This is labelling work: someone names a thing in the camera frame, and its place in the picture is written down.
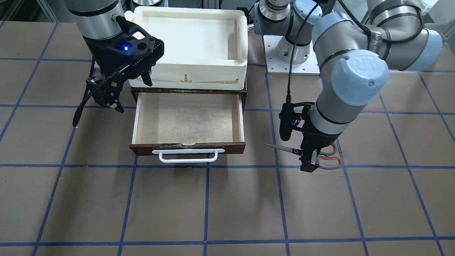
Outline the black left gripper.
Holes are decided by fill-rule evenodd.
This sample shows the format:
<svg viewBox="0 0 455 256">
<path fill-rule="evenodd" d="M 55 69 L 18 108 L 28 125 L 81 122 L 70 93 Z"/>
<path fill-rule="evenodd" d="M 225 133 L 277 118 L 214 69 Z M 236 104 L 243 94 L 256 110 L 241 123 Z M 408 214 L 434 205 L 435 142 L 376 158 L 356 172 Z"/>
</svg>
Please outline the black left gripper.
<svg viewBox="0 0 455 256">
<path fill-rule="evenodd" d="M 339 125 L 323 117 L 317 107 L 304 107 L 303 140 L 300 171 L 312 173 L 317 169 L 317 154 L 339 135 Z"/>
</svg>

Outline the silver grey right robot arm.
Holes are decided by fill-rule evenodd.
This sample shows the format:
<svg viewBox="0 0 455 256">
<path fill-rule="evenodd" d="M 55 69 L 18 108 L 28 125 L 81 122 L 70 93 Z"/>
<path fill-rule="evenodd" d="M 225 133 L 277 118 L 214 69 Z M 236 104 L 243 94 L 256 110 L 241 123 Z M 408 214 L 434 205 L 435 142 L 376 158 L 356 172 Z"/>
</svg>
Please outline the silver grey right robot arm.
<svg viewBox="0 0 455 256">
<path fill-rule="evenodd" d="M 119 102 L 124 82 L 141 76 L 152 86 L 150 71 L 164 55 L 164 42 L 128 21 L 118 0 L 67 0 L 65 4 L 101 72 L 87 79 L 76 116 L 90 98 L 124 112 Z"/>
</svg>

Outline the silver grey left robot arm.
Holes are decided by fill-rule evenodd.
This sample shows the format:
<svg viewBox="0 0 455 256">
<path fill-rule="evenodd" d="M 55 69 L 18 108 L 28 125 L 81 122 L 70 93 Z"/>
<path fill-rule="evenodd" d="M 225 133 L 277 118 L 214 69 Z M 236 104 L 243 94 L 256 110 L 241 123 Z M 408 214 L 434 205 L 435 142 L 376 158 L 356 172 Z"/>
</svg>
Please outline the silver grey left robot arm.
<svg viewBox="0 0 455 256">
<path fill-rule="evenodd" d="M 303 135 L 297 149 L 276 149 L 299 156 L 301 171 L 335 170 L 342 161 L 333 152 L 336 139 L 372 102 L 387 82 L 389 70 L 419 71 L 436 62 L 443 39 L 424 26 L 413 0 L 369 0 L 369 21 L 361 24 L 339 1 L 345 13 L 323 10 L 325 0 L 260 0 L 255 4 L 255 33 L 282 36 L 277 53 L 294 65 L 306 61 L 312 48 L 323 80 L 316 102 L 294 103 L 291 78 L 278 115 L 280 138 Z"/>
</svg>

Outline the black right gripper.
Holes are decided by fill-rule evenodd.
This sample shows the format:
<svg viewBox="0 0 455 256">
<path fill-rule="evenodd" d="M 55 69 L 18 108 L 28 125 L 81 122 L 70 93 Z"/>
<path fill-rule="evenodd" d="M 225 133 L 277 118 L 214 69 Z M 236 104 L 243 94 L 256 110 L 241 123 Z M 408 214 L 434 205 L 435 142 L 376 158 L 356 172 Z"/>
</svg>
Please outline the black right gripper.
<svg viewBox="0 0 455 256">
<path fill-rule="evenodd" d="M 122 32 L 110 39 L 84 38 L 101 69 L 101 76 L 87 79 L 84 96 L 93 97 L 102 107 L 124 113 L 119 102 L 123 83 L 141 76 L 146 86 L 153 86 L 151 67 L 164 55 L 165 45 L 133 22 L 120 24 Z"/>
</svg>

